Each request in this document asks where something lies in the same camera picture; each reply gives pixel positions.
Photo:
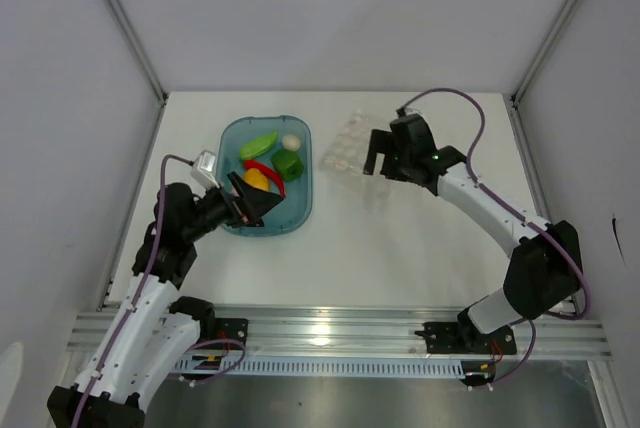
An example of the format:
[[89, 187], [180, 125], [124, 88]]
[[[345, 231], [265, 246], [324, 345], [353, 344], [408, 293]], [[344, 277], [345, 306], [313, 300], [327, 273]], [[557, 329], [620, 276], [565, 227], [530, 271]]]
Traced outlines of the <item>clear zip top bag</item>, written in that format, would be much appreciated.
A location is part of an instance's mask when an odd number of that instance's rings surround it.
[[375, 195], [387, 197], [391, 193], [391, 181], [378, 172], [363, 173], [371, 132], [387, 128], [388, 123], [383, 119], [361, 109], [353, 111], [321, 156], [318, 170], [354, 191], [370, 189]]

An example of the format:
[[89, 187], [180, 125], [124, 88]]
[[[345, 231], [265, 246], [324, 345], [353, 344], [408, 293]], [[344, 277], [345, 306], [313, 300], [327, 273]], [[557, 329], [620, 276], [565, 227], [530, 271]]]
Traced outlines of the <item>green bell pepper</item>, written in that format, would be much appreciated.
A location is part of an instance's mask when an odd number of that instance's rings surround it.
[[280, 149], [271, 156], [274, 171], [283, 181], [298, 179], [304, 173], [304, 164], [298, 154], [286, 149]]

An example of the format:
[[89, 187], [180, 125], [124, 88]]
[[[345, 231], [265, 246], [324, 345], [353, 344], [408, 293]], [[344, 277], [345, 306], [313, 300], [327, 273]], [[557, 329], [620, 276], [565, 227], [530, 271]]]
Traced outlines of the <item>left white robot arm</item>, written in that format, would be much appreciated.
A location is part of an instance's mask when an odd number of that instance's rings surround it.
[[132, 268], [128, 291], [86, 368], [57, 386], [47, 408], [57, 427], [141, 427], [156, 391], [192, 347], [217, 344], [212, 303], [179, 291], [197, 257], [195, 244], [222, 225], [262, 225], [282, 196], [228, 176], [196, 197], [185, 183], [163, 184], [154, 221]]

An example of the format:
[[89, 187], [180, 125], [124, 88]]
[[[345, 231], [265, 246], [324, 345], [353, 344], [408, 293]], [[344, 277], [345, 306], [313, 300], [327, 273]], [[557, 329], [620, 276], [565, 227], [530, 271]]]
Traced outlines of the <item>light green chayote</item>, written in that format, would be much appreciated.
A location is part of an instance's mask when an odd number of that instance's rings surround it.
[[247, 143], [239, 150], [241, 160], [251, 160], [267, 153], [277, 142], [278, 132], [263, 134]]

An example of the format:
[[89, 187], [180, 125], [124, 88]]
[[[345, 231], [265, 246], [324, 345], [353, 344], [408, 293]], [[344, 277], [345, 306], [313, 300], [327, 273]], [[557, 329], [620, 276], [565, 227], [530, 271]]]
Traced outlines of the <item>yellow orange fruit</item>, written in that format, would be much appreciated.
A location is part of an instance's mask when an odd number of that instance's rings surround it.
[[243, 175], [243, 180], [255, 189], [259, 189], [265, 192], [270, 191], [270, 180], [259, 169], [247, 169]]

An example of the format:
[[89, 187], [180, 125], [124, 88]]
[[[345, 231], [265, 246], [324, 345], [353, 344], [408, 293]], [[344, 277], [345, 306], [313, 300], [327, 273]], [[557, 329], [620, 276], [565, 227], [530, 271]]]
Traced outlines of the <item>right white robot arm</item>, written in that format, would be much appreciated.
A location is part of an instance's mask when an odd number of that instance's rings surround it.
[[487, 352], [510, 325], [550, 313], [581, 289], [576, 229], [509, 206], [471, 175], [468, 159], [458, 149], [436, 146], [420, 115], [401, 116], [387, 131], [372, 130], [363, 172], [427, 189], [465, 213], [507, 256], [501, 288], [457, 316], [456, 337], [465, 352]]

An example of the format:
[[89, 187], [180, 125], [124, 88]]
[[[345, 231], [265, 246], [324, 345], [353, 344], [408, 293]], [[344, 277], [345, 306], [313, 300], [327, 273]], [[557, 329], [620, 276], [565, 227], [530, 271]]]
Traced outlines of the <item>red chili pepper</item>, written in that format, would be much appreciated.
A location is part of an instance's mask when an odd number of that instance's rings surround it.
[[245, 160], [244, 167], [246, 170], [258, 170], [262, 175], [264, 175], [267, 179], [271, 180], [276, 185], [281, 197], [286, 197], [284, 181], [274, 170], [255, 160]]

